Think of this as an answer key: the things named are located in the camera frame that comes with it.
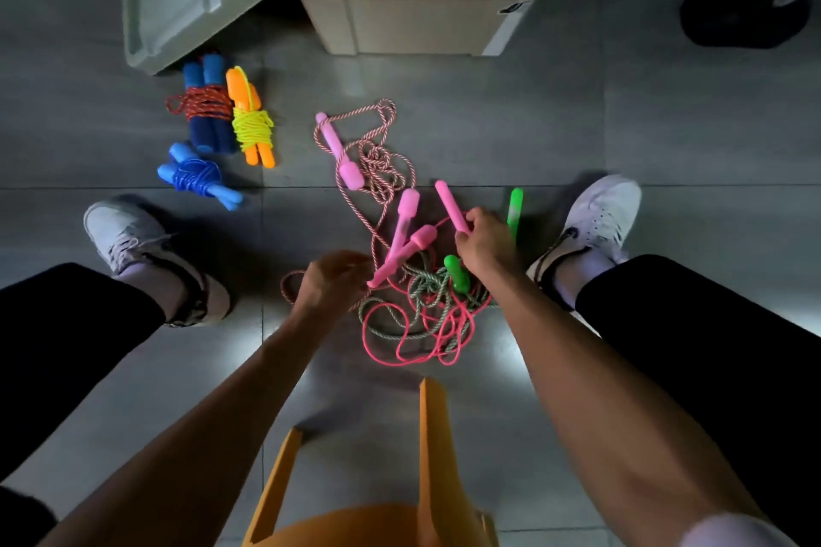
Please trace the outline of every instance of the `white sneaker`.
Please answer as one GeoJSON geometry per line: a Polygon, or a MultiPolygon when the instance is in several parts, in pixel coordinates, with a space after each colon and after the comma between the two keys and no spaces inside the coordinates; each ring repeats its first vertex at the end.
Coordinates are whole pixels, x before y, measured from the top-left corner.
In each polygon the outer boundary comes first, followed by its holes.
{"type": "Polygon", "coordinates": [[[530,265],[527,276],[543,292],[555,297],[552,277],[560,259],[596,247],[616,264],[626,260],[621,251],[641,204],[638,183],[621,175],[593,182],[573,203],[558,241],[530,265]]]}
{"type": "Polygon", "coordinates": [[[124,200],[98,201],[86,210],[83,224],[114,275],[140,262],[160,266],[180,278],[188,296],[169,326],[211,324],[231,309],[231,297],[222,284],[173,252],[171,234],[139,206],[124,200]]]}

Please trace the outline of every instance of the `yellow rope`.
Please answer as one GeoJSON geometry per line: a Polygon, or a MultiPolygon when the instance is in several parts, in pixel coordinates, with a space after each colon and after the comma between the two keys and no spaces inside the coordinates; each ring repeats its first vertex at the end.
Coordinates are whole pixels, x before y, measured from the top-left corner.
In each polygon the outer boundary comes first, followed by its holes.
{"type": "MultiPolygon", "coordinates": [[[[245,81],[245,88],[248,91],[248,105],[251,106],[254,103],[254,94],[251,93],[251,84],[248,82],[248,76],[245,75],[245,70],[239,65],[236,66],[236,69],[240,71],[245,81]]],[[[242,151],[255,146],[257,143],[262,143],[263,145],[273,148],[273,143],[271,142],[273,121],[271,121],[267,110],[243,110],[234,107],[233,126],[236,139],[240,141],[242,151]]]]}

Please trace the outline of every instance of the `yellow stool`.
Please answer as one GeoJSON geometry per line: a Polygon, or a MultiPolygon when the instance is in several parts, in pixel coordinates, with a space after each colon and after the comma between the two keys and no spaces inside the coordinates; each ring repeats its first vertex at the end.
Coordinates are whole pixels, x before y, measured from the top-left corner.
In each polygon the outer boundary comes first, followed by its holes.
{"type": "Polygon", "coordinates": [[[419,506],[336,510],[274,532],[302,441],[291,429],[242,547],[498,547],[493,520],[474,510],[462,490],[444,387],[426,378],[420,390],[419,506]]]}

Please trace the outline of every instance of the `pink handle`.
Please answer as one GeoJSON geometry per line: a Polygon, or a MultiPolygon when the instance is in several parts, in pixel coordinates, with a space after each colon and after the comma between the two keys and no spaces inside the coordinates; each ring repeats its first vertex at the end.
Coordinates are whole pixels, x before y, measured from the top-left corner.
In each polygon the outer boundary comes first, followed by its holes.
{"type": "Polygon", "coordinates": [[[453,227],[457,229],[457,232],[470,233],[467,227],[467,221],[465,221],[465,216],[461,213],[461,210],[459,210],[457,201],[453,198],[451,190],[447,187],[447,182],[438,180],[434,186],[436,192],[439,193],[439,197],[442,199],[442,203],[445,205],[447,215],[451,217],[453,227]]]}
{"type": "Polygon", "coordinates": [[[399,252],[405,246],[407,240],[408,228],[411,226],[411,219],[416,216],[416,210],[419,208],[419,191],[413,188],[405,189],[402,197],[399,199],[399,223],[396,224],[396,231],[393,233],[393,242],[391,242],[391,250],[387,252],[387,259],[399,252]]]}
{"type": "Polygon", "coordinates": [[[368,282],[369,288],[378,288],[392,274],[405,264],[405,261],[414,253],[427,249],[436,240],[437,232],[433,225],[423,225],[410,236],[410,241],[394,257],[389,257],[374,273],[374,278],[368,282]]]}
{"type": "Polygon", "coordinates": [[[319,124],[319,130],[322,131],[322,136],[325,138],[328,148],[339,161],[339,177],[343,179],[345,186],[352,191],[358,191],[364,188],[364,176],[359,170],[359,166],[355,162],[351,162],[351,159],[348,158],[343,142],[339,140],[337,131],[334,130],[333,125],[328,121],[328,116],[324,113],[317,113],[316,123],[319,124]]]}

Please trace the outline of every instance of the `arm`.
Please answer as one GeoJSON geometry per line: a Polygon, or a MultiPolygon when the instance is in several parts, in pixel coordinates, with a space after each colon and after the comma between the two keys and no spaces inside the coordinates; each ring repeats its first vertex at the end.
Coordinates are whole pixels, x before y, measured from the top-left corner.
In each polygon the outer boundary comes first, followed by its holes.
{"type": "Polygon", "coordinates": [[[313,262],[293,312],[262,347],[106,480],[41,547],[216,543],[279,410],[372,272],[358,253],[313,262]]]}
{"type": "Polygon", "coordinates": [[[468,220],[475,229],[457,233],[459,254],[501,306],[539,400],[619,537],[672,547],[715,514],[763,517],[703,429],[518,270],[508,226],[480,209],[468,220]]]}

